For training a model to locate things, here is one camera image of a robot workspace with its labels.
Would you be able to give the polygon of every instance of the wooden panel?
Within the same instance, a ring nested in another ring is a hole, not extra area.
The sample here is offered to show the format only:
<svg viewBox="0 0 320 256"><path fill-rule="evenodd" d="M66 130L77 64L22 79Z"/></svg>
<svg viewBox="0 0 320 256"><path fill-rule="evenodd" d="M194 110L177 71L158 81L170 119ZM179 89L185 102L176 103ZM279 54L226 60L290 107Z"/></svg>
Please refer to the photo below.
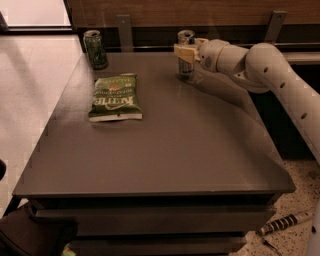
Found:
<svg viewBox="0 0 320 256"><path fill-rule="evenodd" d="M285 24L320 24L319 0L69 0L75 27L116 27L129 14L134 27L265 25L273 10Z"/></svg>

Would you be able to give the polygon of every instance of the chip bag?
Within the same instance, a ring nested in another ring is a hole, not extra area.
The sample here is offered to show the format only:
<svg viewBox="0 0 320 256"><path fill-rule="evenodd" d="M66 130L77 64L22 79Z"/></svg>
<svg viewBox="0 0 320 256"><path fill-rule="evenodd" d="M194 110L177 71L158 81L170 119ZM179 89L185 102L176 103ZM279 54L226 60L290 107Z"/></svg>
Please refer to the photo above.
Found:
<svg viewBox="0 0 320 256"><path fill-rule="evenodd" d="M136 75L99 78L95 83L90 122L142 119L136 96Z"/></svg>

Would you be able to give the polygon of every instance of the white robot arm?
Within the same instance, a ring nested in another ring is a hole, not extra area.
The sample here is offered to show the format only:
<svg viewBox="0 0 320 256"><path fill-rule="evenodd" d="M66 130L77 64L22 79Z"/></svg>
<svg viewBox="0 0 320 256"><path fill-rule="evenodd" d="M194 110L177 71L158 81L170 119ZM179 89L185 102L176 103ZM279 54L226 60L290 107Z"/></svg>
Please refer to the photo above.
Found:
<svg viewBox="0 0 320 256"><path fill-rule="evenodd" d="M271 90L320 164L320 96L293 71L275 46L260 43L246 49L221 40L196 39L194 45L175 45L174 51L182 60L198 61L203 69L223 73L250 92ZM313 219L308 256L319 255L319 225L320 201Z"/></svg>

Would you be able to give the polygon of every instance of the wall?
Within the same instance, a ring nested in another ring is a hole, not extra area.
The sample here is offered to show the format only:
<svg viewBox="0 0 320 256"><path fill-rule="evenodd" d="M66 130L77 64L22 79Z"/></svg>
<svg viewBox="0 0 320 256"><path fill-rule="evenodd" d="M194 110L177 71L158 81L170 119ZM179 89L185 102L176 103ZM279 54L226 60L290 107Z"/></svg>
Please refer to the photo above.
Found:
<svg viewBox="0 0 320 256"><path fill-rule="evenodd" d="M62 0L0 0L8 26L70 25Z"/></svg>

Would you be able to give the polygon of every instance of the speckled floor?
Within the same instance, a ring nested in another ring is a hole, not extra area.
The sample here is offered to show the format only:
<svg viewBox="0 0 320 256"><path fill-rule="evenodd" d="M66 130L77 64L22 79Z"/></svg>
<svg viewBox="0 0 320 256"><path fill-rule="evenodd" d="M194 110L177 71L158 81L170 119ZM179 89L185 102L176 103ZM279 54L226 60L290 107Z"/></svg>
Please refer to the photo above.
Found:
<svg viewBox="0 0 320 256"><path fill-rule="evenodd" d="M0 182L0 214L35 147L80 55L76 36L0 36L0 159L7 173ZM285 160L297 190L276 203L273 219L315 210L320 167L314 160ZM306 253L312 221L265 237L282 256ZM272 256L254 233L232 256Z"/></svg>

